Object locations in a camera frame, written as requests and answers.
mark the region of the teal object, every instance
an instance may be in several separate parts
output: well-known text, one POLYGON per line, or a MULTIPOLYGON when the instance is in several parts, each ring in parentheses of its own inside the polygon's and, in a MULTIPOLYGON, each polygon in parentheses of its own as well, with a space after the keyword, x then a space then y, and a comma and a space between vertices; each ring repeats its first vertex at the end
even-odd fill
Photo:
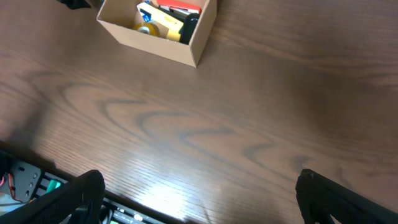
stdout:
POLYGON ((59 188, 61 185, 62 183, 59 180, 50 180, 49 186, 47 187, 45 193, 49 193, 50 191, 59 188))

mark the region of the wooden table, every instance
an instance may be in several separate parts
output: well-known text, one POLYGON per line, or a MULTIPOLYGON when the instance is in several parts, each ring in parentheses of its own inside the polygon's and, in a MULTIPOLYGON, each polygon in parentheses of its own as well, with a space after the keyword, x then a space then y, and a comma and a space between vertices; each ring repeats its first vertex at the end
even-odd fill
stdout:
POLYGON ((303 223, 311 168, 398 211, 398 3, 219 0, 197 69, 120 45, 96 9, 0 1, 0 137, 210 223, 303 223))

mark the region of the wire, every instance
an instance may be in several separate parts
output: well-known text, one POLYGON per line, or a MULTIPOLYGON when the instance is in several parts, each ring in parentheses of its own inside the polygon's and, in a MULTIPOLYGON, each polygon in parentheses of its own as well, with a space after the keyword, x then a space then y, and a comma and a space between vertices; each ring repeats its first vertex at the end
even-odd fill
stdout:
POLYGON ((2 177, 2 179, 1 179, 1 182, 0 182, 0 187, 4 184, 4 180, 5 180, 6 178, 3 176, 2 177))
POLYGON ((8 174, 8 184, 10 186, 10 194, 11 194, 12 199, 16 200, 17 202, 22 203, 21 200, 18 200, 15 198, 14 190, 12 189, 12 174, 8 174))
POLYGON ((13 205, 25 205, 25 202, 18 202, 18 203, 9 203, 9 204, 0 204, 0 207, 6 207, 6 206, 13 206, 13 205))

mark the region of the tape roll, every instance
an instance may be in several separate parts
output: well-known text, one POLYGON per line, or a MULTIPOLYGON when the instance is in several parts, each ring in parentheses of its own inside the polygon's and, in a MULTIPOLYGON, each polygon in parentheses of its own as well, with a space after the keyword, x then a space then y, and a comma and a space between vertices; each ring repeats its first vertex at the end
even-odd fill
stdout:
POLYGON ((149 34, 158 37, 159 34, 157 33, 154 25, 148 23, 148 22, 141 22, 137 25, 134 26, 134 30, 143 33, 143 34, 149 34))

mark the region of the open box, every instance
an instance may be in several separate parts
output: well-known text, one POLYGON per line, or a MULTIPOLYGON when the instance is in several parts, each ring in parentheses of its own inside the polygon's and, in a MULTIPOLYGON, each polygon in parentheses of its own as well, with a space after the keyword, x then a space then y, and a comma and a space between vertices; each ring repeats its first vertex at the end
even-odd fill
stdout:
POLYGON ((143 19, 137 11, 142 0, 105 0, 97 21, 119 43, 196 67, 216 19, 217 0, 179 0, 201 7, 202 12, 189 45, 165 39, 168 29, 159 27, 160 37, 132 28, 143 19))

